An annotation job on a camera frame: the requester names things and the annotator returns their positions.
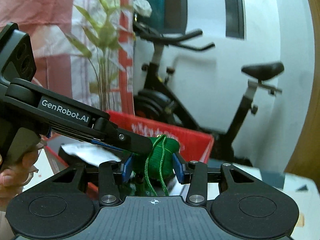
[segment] pink fabric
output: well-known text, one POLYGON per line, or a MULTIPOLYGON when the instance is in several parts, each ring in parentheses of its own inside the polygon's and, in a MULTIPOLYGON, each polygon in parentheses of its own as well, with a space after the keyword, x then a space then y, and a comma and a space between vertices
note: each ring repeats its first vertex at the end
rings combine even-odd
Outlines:
MULTIPOLYGON (((77 0, 80 6, 88 11, 96 11, 96 4, 93 0, 77 0)), ((133 0, 121 0, 121 4, 132 4, 133 0)), ((45 26, 56 25, 61 33, 71 33, 78 24, 85 25, 84 22, 76 22, 74 18, 75 0, 0 0, 0 29, 8 22, 16 22, 20 30, 27 32, 31 36, 31 43, 35 54, 37 72, 33 82, 42 85, 61 95, 74 98, 83 103, 92 105, 92 94, 89 91, 90 64, 85 59, 72 59, 69 51, 55 52, 61 46, 60 41, 51 36, 52 43, 50 54, 41 56, 41 47, 48 43, 50 30, 43 31, 45 26)), ((120 15, 120 25, 130 30, 131 19, 124 13, 120 15)), ((88 41, 84 34, 79 34, 77 38, 87 46, 88 41)), ((121 31, 119 42, 130 42, 132 32, 121 31)), ((133 114, 132 85, 128 84, 128 73, 132 73, 132 58, 127 52, 119 50, 119 63, 125 71, 119 71, 118 87, 113 89, 114 95, 119 99, 119 109, 129 114, 133 114)))

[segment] exercise bike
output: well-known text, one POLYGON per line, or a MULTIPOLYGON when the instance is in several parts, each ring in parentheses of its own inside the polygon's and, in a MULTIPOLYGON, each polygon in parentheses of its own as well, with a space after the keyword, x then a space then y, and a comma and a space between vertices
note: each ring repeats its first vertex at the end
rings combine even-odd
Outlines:
MULTIPOLYGON (((263 82, 281 74, 284 71, 284 65, 281 62, 273 62, 269 64, 247 65, 241 68, 242 73, 249 75, 255 80, 248 80, 247 90, 242 97, 231 125, 226 133, 222 133, 200 127, 193 116, 170 90, 167 83, 174 74, 173 68, 167 68, 167 77, 164 80, 158 76, 164 46, 175 46, 201 52, 214 48, 215 44, 210 43, 203 48, 196 48, 181 43, 201 36, 201 30, 196 30, 177 38, 163 37, 157 33, 156 30, 135 22, 134 31, 141 39, 151 41, 154 45, 154 53, 151 62, 142 66, 142 70, 147 72, 144 88, 133 98, 135 114, 159 122, 212 134, 215 138, 215 143, 212 149, 211 158, 239 163, 240 159, 235 159, 232 143, 236 138, 247 113, 250 111, 255 115, 258 111, 258 107, 252 104, 254 95, 258 88, 267 90, 272 96, 275 96, 276 93, 281 94, 281 89, 263 82)), ((241 160, 240 164, 250 165, 250 162, 248 160, 241 160)))

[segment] bike handlebar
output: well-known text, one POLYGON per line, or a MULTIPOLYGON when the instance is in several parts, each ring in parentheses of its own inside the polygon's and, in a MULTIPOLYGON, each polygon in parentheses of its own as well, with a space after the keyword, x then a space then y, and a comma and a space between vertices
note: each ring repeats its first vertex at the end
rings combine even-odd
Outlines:
POLYGON ((194 30, 190 33, 187 33, 179 37, 162 37, 152 34, 141 33, 140 38, 146 41, 152 41, 155 44, 173 45, 178 42, 187 41, 192 38, 201 36, 202 34, 202 30, 194 30))
POLYGON ((204 46, 202 48, 197 48, 197 47, 188 46, 188 45, 184 45, 184 44, 171 44, 171 45, 175 46, 175 47, 179 47, 179 48, 183 48, 183 49, 189 49, 189 50, 193 50, 193 51, 199 51, 199 52, 216 47, 216 45, 213 42, 209 43, 208 45, 206 45, 206 46, 204 46))

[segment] human hand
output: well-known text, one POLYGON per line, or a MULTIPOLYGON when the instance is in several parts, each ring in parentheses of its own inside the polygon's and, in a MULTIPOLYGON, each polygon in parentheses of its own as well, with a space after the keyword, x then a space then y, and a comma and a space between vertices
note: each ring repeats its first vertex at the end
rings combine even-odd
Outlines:
POLYGON ((0 209, 4 210, 9 201, 17 194, 21 193, 23 186, 28 184, 33 177, 34 172, 38 169, 34 166, 38 160, 38 150, 44 146, 41 142, 35 146, 32 151, 25 153, 22 161, 15 164, 6 166, 0 173, 0 209))

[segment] circular pad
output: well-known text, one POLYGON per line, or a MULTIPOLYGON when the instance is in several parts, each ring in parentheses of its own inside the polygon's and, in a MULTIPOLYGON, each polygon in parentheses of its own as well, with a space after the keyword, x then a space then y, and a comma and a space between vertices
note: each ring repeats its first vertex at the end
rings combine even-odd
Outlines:
POLYGON ((245 239, 277 239, 291 234, 299 216, 289 196, 271 193, 246 194, 225 191, 215 198, 211 214, 225 231, 245 239))
POLYGON ((30 212, 39 217, 53 217, 61 214, 67 207, 63 198, 57 196, 43 196, 31 202, 30 212))
POLYGON ((6 213, 15 234, 27 238, 63 238, 85 227, 94 215, 93 202, 82 192, 27 193, 12 199, 6 213))
POLYGON ((266 197, 251 196, 240 200, 239 208, 249 216, 263 218, 272 215, 277 206, 271 199, 266 197))

